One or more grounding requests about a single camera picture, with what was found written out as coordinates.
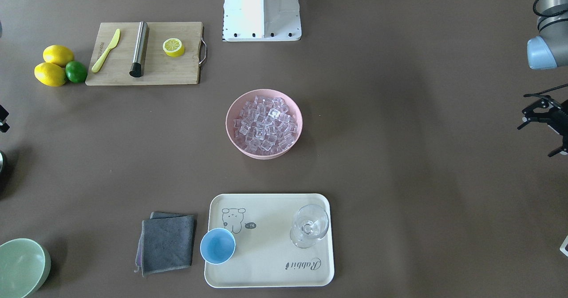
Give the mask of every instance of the cartoon bear drawing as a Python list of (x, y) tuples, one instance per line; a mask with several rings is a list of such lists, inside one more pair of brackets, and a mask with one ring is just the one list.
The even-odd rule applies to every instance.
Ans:
[(223, 208), (223, 226), (225, 229), (232, 231), (234, 234), (238, 234), (243, 229), (241, 224), (244, 219), (244, 213), (247, 211), (244, 208)]

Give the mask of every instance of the knife sharpener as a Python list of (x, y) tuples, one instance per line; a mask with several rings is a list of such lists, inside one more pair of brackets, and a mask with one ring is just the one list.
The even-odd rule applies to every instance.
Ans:
[(144, 75), (144, 61), (146, 60), (147, 45), (148, 24), (145, 21), (140, 21), (138, 37), (136, 37), (136, 47), (134, 47), (134, 57), (132, 57), (132, 67), (130, 67), (130, 76), (142, 77), (142, 75)]

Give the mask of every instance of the yellow lemon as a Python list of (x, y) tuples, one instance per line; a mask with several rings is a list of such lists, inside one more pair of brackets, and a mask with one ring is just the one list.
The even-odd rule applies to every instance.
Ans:
[(51, 87), (59, 87), (67, 82), (65, 69), (54, 63), (41, 63), (37, 65), (34, 69), (34, 75), (41, 83)]
[(166, 55), (170, 57), (180, 57), (185, 53), (185, 47), (183, 47), (183, 44), (177, 38), (166, 39), (162, 47)]
[(65, 67), (74, 58), (71, 49), (63, 45), (51, 45), (43, 51), (43, 60), (47, 63), (59, 65), (59, 67)]

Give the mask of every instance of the lime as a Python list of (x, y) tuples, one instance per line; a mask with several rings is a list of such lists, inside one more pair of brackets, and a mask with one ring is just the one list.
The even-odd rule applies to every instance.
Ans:
[(71, 82), (85, 82), (85, 79), (87, 79), (87, 67), (79, 61), (70, 61), (65, 65), (65, 75)]
[(54, 63), (41, 63), (34, 68), (34, 75), (41, 83), (59, 87), (67, 82), (63, 68)]
[(63, 45), (51, 45), (43, 51), (43, 60), (47, 63), (59, 65), (59, 67), (65, 67), (73, 58), (71, 49)]
[(177, 38), (166, 39), (162, 47), (166, 55), (170, 57), (180, 57), (185, 52), (185, 47)]

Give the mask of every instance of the gray cloth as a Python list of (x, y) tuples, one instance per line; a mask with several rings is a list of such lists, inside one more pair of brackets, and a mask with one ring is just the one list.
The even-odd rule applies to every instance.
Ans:
[(187, 268), (193, 258), (193, 215), (155, 211), (142, 221), (136, 266), (142, 276)]

